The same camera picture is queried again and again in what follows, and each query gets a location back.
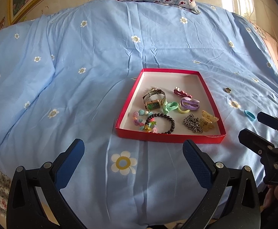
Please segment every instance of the beaded bracelet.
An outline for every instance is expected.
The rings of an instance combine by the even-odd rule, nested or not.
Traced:
[[[168,131],[166,131],[166,132],[162,132],[162,133],[164,133],[164,134],[171,134],[171,133],[174,131],[174,128],[175,128],[175,121],[173,120],[173,118],[171,118],[170,116],[168,116],[168,115],[166,115],[166,114],[153,114],[153,115],[149,116],[149,117],[147,118],[146,123],[145,123],[145,126],[144,126],[144,127],[145,127],[145,128],[144,128],[145,131],[148,131],[149,123],[150,123],[151,119],[154,118],[154,117],[163,117],[163,118],[165,118],[165,119],[167,119],[168,121],[171,122],[171,128],[170,128],[170,130],[168,130]]]

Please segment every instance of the hair clip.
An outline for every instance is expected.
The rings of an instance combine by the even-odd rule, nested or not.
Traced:
[[[174,94],[179,95],[181,97],[189,97],[192,99],[192,95],[188,95],[186,92],[184,92],[183,90],[180,90],[180,88],[178,88],[178,87],[175,87]]]

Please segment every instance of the blue bedsheet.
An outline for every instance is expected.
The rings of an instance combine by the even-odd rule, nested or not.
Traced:
[[[278,116],[278,72],[244,18],[198,3],[200,15],[154,3],[94,0],[0,31],[0,169],[39,168],[75,138],[85,154],[66,201],[88,228],[146,228],[185,219],[203,198],[182,144],[117,137],[114,124],[142,68],[199,71],[227,136],[199,145],[227,167],[259,157],[241,145],[248,128],[278,145],[278,133],[243,111]],[[227,94],[223,88],[229,87]],[[119,157],[130,166],[117,169]]]

